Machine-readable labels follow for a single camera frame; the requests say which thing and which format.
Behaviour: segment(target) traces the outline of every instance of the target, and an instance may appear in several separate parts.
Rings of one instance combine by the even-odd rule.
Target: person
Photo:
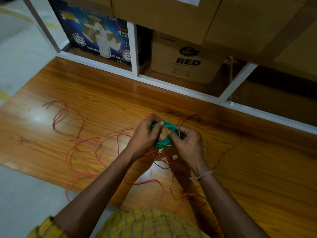
[[[157,125],[151,131],[153,123]],[[153,147],[163,126],[164,121],[156,115],[143,120],[111,165],[55,217],[35,227],[27,238],[88,238],[128,169]],[[179,129],[181,138],[170,130],[168,135],[196,177],[205,175],[199,182],[224,236],[268,237],[210,172],[204,160],[201,135],[184,126]],[[109,217],[96,235],[97,238],[180,236],[208,237],[189,221],[160,210],[126,212],[121,209]]]

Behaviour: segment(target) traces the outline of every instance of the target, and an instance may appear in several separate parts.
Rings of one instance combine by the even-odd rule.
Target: hexagon icon
[[[127,60],[128,62],[131,62],[131,54],[130,50],[124,50],[123,51],[123,58]]]
[[[86,45],[84,38],[80,36],[78,33],[74,33],[73,37],[75,39],[75,42],[81,45],[82,47]]]

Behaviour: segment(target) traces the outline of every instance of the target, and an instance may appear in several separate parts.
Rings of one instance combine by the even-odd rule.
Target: green cable bundle
[[[155,127],[155,125],[157,125],[156,123],[154,123],[151,126],[151,131],[153,130],[153,128]],[[165,121],[164,122],[164,127],[167,128],[168,130],[171,130],[173,132],[176,132],[176,130],[178,130],[178,136],[180,137],[180,130],[178,127],[176,127],[175,125],[172,125],[170,122]],[[163,139],[161,142],[157,141],[154,144],[154,147],[156,148],[160,148],[162,150],[168,150],[169,148],[171,148],[174,144],[171,141],[171,138],[169,136],[167,136],[165,139]]]

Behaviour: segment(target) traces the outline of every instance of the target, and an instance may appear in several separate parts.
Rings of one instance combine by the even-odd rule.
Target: wrist thread bracelet
[[[210,175],[210,174],[212,174],[212,173],[213,173],[212,170],[209,170],[209,171],[203,173],[202,175],[200,175],[200,176],[198,176],[198,177],[189,177],[189,179],[192,180],[192,181],[198,181],[198,180],[200,180],[201,178],[204,178],[205,176],[208,176],[208,175]]]

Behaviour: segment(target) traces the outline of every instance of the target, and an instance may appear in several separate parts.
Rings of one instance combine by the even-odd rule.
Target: shirt sleeve
[[[37,227],[34,227],[26,238],[68,238],[54,223],[53,217],[48,217]]]

